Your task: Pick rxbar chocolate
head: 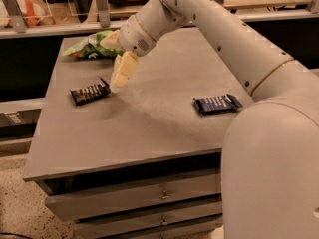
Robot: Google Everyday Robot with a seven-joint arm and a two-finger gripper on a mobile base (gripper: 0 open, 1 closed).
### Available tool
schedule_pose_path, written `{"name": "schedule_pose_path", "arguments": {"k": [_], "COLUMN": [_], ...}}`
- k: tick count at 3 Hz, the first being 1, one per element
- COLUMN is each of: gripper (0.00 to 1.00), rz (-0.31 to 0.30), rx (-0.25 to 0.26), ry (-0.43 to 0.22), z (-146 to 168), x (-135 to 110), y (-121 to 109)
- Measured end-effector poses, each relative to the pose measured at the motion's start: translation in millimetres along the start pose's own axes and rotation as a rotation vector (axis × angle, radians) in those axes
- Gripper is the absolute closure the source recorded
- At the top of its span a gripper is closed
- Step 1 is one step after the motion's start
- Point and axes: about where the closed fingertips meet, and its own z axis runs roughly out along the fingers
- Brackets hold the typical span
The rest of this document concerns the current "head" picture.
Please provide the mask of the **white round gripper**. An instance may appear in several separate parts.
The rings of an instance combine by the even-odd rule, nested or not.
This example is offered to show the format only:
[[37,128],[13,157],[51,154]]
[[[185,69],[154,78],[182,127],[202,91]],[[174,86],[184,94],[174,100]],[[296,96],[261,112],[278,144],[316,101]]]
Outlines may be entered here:
[[102,47],[109,50],[121,47],[125,50],[121,56],[117,55],[115,58],[110,87],[122,88],[137,68],[139,57],[145,56],[156,43],[142,28],[135,15],[121,26],[120,32],[113,31],[103,38],[100,41]]

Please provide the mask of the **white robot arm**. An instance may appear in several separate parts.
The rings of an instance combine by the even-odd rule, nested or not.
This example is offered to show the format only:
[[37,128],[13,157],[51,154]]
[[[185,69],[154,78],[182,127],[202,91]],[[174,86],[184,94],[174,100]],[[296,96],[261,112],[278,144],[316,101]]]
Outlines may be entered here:
[[150,0],[116,33],[119,91],[164,34],[192,22],[253,103],[221,155],[225,239],[319,239],[319,77],[214,0]]

